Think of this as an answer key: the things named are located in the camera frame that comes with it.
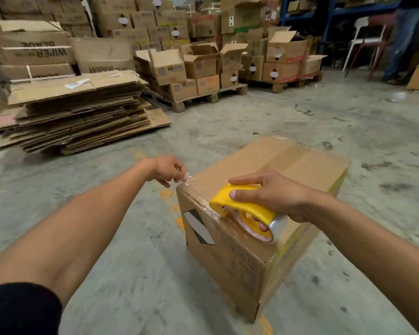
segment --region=white chair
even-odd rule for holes
[[[358,39],[358,32],[360,31],[360,28],[368,27],[368,16],[361,17],[357,19],[354,23],[355,27],[355,36],[354,39],[351,40],[351,48],[349,48],[348,56],[346,57],[345,65],[343,66],[343,71],[345,71],[346,66],[348,65],[349,58],[351,57],[352,49],[356,44],[361,44],[363,42],[363,39]],[[381,42],[383,40],[383,34],[385,33],[386,26],[383,26],[382,32],[380,33],[379,37],[369,37],[365,39],[365,43],[372,43],[372,42]],[[374,57],[376,56],[376,53],[378,53],[378,48],[376,48],[373,52],[373,55],[371,56],[371,61],[369,62],[369,66],[371,67],[373,64]]]

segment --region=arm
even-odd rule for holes
[[[123,174],[74,198],[0,254],[0,284],[32,282],[49,288],[65,307],[107,248],[146,181],[185,180],[173,156],[144,159]]]
[[[230,179],[262,188],[232,191],[240,202],[255,202],[316,225],[362,271],[419,332],[419,247],[324,192],[275,173]]]

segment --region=red chair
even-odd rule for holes
[[[345,77],[351,71],[354,62],[357,59],[357,56],[360,53],[360,51],[363,49],[363,47],[375,47],[375,46],[377,46],[377,54],[376,54],[376,57],[374,59],[373,66],[371,68],[371,72],[369,73],[368,81],[373,77],[373,73],[374,73],[374,71],[376,70],[376,68],[379,64],[380,59],[382,58],[383,52],[385,51],[385,49],[390,44],[392,44],[392,42],[389,41],[389,38],[390,38],[391,32],[393,31],[395,23],[396,23],[396,13],[374,15],[374,16],[369,17],[369,24],[368,24],[368,27],[366,27],[365,37],[363,38],[363,42],[358,47],[358,50],[355,53],[354,58],[352,59],[351,65],[349,66]],[[382,41],[381,42],[365,43],[365,39],[368,38],[370,28],[377,27],[377,26],[386,26],[385,33],[383,35]]]

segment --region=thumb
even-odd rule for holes
[[[235,189],[235,190],[230,191],[229,195],[233,201],[259,203],[259,194],[260,194],[259,191],[260,189],[255,189],[255,190]]]

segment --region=tape roll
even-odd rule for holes
[[[251,216],[242,210],[237,210],[234,208],[228,209],[242,228],[244,228],[251,236],[265,243],[276,242],[279,234],[287,224],[287,215],[276,214],[273,220],[267,224],[259,221],[254,216]],[[261,231],[259,228],[259,222],[267,226],[268,229],[266,231]]]

